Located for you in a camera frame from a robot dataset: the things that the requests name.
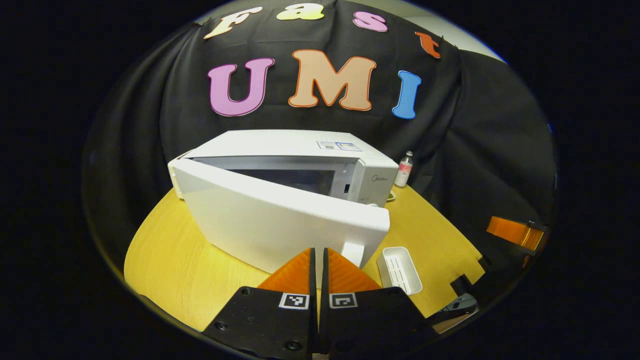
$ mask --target yellow table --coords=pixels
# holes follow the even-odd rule
[[[410,298],[428,317],[456,298],[452,281],[466,274],[475,283],[484,274],[477,262],[482,255],[409,186],[394,185],[393,191],[397,198],[385,206],[389,232],[363,271],[382,285],[376,262],[382,249],[406,247],[422,281],[422,291]],[[256,287],[268,276],[211,245],[173,189],[138,229],[124,264],[125,280],[134,290],[198,331],[240,286]]]

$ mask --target white microwave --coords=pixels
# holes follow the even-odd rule
[[[398,164],[348,133],[240,130],[178,156],[168,169],[213,245],[270,273],[315,247],[321,276],[324,247],[360,267],[378,248]]]

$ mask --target open microwave door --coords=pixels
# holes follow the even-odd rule
[[[187,207],[207,241],[270,274],[309,247],[342,251],[345,244],[350,252],[360,249],[362,260],[358,265],[362,268],[389,230],[385,208],[272,183],[190,159],[172,163]],[[322,279],[322,254],[316,251],[317,279]]]

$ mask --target plastic bottle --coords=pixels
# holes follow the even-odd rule
[[[396,186],[400,186],[404,188],[406,186],[406,181],[409,179],[409,174],[411,173],[411,168],[413,167],[413,161],[411,157],[413,153],[411,151],[406,152],[406,156],[400,161],[400,167],[398,169],[398,173],[396,175]]]

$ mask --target black cloth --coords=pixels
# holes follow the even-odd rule
[[[228,130],[313,129],[352,133],[399,161],[415,154],[409,185],[430,201],[488,258],[483,280],[522,260],[510,244],[486,234],[491,216],[552,222],[556,166],[547,121],[508,65],[460,51],[395,15],[347,1],[322,1],[321,20],[277,20],[290,1],[268,1],[232,30],[204,40],[224,15],[188,24],[135,64],[114,87],[95,119],[84,153],[83,197],[88,221],[106,254],[124,267],[138,227],[172,187],[166,164]],[[381,15],[388,31],[353,24],[353,14]],[[441,57],[430,56],[415,32],[429,34]],[[294,108],[300,49],[324,51],[336,70],[352,56],[372,59],[369,111],[327,106]],[[252,113],[223,117],[209,102],[207,73],[233,63],[230,97],[244,99],[250,73],[244,64],[274,58],[264,102]],[[416,117],[392,113],[401,80],[422,84]],[[495,288],[488,290],[495,293]]]

